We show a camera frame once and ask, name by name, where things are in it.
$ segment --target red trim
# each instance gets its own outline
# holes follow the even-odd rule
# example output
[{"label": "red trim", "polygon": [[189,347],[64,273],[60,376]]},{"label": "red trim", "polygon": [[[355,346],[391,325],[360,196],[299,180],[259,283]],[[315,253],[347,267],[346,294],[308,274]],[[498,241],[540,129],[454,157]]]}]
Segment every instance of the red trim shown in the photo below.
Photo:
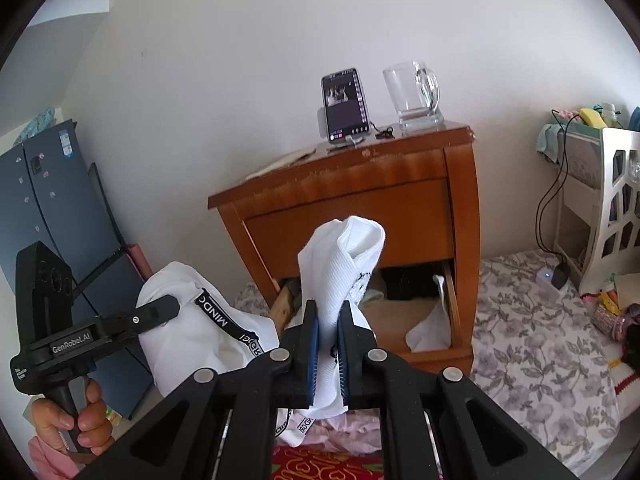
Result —
[{"label": "red trim", "polygon": [[620,382],[620,384],[616,385],[616,395],[619,395],[622,390],[624,390],[627,386],[629,386],[636,379],[640,379],[640,374],[638,372],[634,372],[629,377]]}]

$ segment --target wooden cabinet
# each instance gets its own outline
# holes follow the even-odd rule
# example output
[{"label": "wooden cabinet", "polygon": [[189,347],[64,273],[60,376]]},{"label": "wooden cabinet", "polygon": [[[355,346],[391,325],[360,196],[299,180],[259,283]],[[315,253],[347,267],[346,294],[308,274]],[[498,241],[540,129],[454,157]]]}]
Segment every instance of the wooden cabinet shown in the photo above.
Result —
[{"label": "wooden cabinet", "polygon": [[397,333],[380,328],[379,338],[415,367],[437,372],[454,365],[468,373],[480,259],[474,139],[468,126],[446,123],[396,139],[370,136],[358,146],[332,152],[321,144],[287,168],[210,196],[209,208],[218,208],[270,305],[278,282],[299,275],[298,252],[315,228],[334,218],[358,215],[385,228],[379,267],[443,261],[452,347],[407,352],[401,332],[419,313],[403,309],[397,313],[402,318]]}]

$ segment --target glass mug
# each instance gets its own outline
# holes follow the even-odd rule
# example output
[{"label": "glass mug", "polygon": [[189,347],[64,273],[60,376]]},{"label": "glass mug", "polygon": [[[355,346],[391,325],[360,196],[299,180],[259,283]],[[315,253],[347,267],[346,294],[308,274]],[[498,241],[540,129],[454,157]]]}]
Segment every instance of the glass mug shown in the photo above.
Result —
[{"label": "glass mug", "polygon": [[444,122],[438,104],[436,75],[423,61],[407,61],[382,71],[403,132],[424,130]]}]

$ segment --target phone screen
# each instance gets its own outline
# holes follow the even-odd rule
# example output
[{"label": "phone screen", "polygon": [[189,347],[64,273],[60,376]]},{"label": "phone screen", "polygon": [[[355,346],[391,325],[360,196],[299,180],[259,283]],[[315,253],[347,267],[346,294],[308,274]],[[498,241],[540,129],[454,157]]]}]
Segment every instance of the phone screen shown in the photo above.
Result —
[{"label": "phone screen", "polygon": [[329,142],[369,133],[364,94],[354,68],[322,78]]}]

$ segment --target metal screw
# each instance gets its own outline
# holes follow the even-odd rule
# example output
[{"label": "metal screw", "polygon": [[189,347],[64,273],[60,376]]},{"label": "metal screw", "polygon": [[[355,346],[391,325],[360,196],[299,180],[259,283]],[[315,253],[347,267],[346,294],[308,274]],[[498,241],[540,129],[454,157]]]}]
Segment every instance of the metal screw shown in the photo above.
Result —
[{"label": "metal screw", "polygon": [[274,348],[269,352],[269,357],[274,361],[286,361],[289,359],[289,350],[286,348]]},{"label": "metal screw", "polygon": [[373,348],[367,354],[369,359],[374,362],[381,363],[386,359],[386,352],[382,348]]},{"label": "metal screw", "polygon": [[450,383],[459,383],[462,380],[462,377],[464,377],[462,370],[453,366],[445,368],[442,375]]},{"label": "metal screw", "polygon": [[210,383],[215,376],[216,375],[211,368],[201,368],[194,373],[193,380],[200,384]]}]

